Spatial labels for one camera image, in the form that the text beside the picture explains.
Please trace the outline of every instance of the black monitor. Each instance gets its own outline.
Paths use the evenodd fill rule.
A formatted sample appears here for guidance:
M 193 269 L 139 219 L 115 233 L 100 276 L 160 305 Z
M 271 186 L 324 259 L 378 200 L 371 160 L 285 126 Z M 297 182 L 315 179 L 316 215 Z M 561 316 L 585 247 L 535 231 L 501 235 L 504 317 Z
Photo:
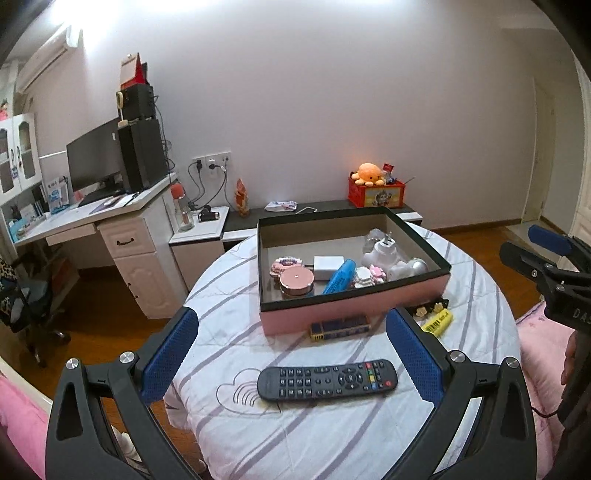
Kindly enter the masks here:
M 108 121 L 82 135 L 66 146 L 72 190 L 80 190 L 93 183 L 105 186 L 89 193 L 80 205 L 123 193 L 123 185 L 115 183 L 121 172 L 123 158 L 117 131 L 118 118 Z

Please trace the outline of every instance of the pink box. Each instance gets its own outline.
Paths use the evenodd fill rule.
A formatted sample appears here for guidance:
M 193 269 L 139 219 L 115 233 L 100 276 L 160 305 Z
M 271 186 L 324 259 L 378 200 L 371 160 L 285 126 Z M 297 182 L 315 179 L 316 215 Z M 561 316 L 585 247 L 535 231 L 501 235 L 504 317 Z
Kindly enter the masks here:
M 322 295 L 327 282 L 317 281 L 306 296 L 285 295 L 269 268 L 278 257 L 294 256 L 311 264 L 314 256 L 342 255 L 361 265 L 365 235 L 373 228 L 392 232 L 409 257 L 425 260 L 428 271 L 372 287 Z M 333 210 L 262 218 L 258 225 L 261 322 L 266 335 L 304 332 L 311 323 L 375 315 L 440 297 L 451 265 L 415 230 L 385 207 Z

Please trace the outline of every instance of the air conditioner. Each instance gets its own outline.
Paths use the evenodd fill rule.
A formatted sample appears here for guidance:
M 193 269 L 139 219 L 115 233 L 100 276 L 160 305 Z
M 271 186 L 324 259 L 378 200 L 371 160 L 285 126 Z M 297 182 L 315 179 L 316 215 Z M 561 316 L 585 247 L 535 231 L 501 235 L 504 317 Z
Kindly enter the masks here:
M 63 25 L 25 63 L 17 77 L 17 92 L 24 93 L 43 72 L 49 70 L 60 58 L 78 48 L 80 29 Z

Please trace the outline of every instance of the tv stand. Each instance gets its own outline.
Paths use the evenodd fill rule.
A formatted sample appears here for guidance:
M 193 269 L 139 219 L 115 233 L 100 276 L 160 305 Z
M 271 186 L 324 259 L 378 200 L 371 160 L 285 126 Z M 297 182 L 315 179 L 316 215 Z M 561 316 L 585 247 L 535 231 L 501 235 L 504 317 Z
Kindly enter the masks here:
M 108 186 L 102 187 L 101 189 L 95 190 L 94 192 L 90 192 L 78 204 L 78 208 L 83 207 L 84 205 L 88 205 L 89 203 L 96 202 L 97 200 L 102 200 L 117 195 L 123 195 L 124 193 L 125 189 L 123 188 L 123 185 L 121 185 L 120 183 L 110 184 Z

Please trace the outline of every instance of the pink blanket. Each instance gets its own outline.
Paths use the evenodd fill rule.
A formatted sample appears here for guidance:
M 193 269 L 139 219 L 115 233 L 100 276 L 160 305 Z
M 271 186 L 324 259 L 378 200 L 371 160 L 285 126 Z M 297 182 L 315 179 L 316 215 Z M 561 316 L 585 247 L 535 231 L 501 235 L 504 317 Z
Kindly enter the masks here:
M 0 427 L 41 479 L 45 478 L 48 422 L 47 413 L 0 374 Z
M 545 302 L 533 307 L 517 320 L 521 342 L 521 362 L 532 406 L 544 414 L 560 404 L 564 387 L 560 374 L 564 368 L 564 351 L 572 329 L 548 320 Z M 543 419 L 534 413 L 538 445 L 538 478 L 543 478 L 554 463 L 562 425 L 556 416 Z

